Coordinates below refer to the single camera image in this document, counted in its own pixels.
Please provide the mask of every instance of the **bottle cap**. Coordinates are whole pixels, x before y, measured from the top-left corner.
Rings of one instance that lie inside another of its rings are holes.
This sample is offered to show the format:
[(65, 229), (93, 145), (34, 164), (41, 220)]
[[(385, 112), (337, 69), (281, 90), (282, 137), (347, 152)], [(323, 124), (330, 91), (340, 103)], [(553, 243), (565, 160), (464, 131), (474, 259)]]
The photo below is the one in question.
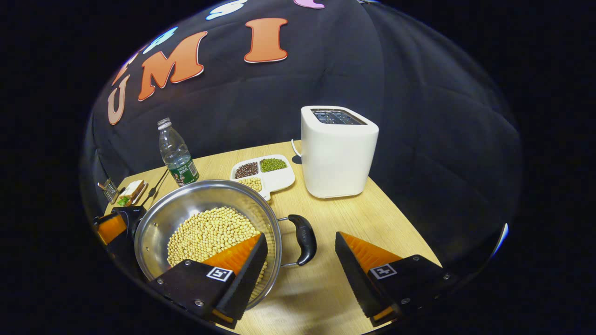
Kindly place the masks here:
[(165, 119), (157, 122), (157, 130), (162, 130), (162, 129), (167, 128), (171, 125), (172, 125), (172, 122), (170, 122), (170, 118), (166, 117)]

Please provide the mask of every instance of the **green label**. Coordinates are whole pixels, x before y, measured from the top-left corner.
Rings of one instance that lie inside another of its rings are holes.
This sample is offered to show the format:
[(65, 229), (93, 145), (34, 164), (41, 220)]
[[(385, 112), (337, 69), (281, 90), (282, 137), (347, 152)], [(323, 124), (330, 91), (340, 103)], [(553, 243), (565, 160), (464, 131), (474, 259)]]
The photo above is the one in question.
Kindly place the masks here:
[(194, 166), (192, 159), (177, 169), (170, 169), (170, 173), (178, 186), (188, 185), (198, 179), (197, 168)]

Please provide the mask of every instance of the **toaster slot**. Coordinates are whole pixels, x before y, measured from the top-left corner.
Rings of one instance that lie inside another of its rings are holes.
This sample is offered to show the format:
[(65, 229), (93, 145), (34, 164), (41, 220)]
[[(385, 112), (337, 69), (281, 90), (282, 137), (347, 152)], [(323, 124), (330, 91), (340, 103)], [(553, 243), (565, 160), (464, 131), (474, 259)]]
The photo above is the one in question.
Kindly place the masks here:
[(313, 109), (313, 114), (321, 123), (328, 125), (364, 125), (364, 122), (352, 117), (343, 110)]

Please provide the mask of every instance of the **pot handle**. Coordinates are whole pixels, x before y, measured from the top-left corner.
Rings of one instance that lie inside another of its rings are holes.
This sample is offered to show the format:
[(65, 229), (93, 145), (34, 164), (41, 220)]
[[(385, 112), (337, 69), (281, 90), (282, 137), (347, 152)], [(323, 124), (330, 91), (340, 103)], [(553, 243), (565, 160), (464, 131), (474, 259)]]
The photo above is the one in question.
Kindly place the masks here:
[(277, 221), (290, 220), (296, 226), (296, 240), (300, 246), (300, 257), (296, 263), (283, 264), (286, 266), (302, 266), (311, 261), (316, 254), (315, 232), (312, 230), (311, 223), (300, 215), (290, 214), (287, 218), (277, 219)]

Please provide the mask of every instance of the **table surface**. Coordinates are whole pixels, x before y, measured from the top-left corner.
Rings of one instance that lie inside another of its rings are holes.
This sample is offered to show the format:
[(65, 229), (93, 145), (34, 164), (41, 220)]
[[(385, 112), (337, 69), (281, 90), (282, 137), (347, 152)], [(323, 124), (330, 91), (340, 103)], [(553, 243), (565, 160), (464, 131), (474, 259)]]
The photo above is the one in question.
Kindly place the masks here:
[[(294, 142), (300, 152), (300, 141)], [(308, 219), (315, 231), (318, 250), (315, 257), (301, 267), (281, 268), (277, 281), (267, 297), (248, 310), (233, 330), (239, 334), (362, 334), (373, 327), (362, 313), (335, 253), (335, 235), (343, 231), (369, 241), (403, 258), (419, 254), (440, 265), (422, 236), (403, 213), (368, 178), (362, 193), (353, 197), (319, 199), (306, 190), (302, 166), (291, 161), (290, 142), (263, 145), (194, 159), (199, 181), (229, 179), (232, 167), (243, 160), (282, 154), (296, 175), (294, 184), (271, 193), (269, 204), (278, 218), (298, 214)], [(143, 179), (148, 191), (161, 178), (165, 167), (125, 178), (118, 189)], [(157, 200), (178, 188), (168, 173), (156, 195), (144, 205), (149, 209)], [(109, 204), (105, 213), (110, 213)], [(295, 228), (290, 221), (280, 222), (282, 263), (292, 263), (300, 256)]]

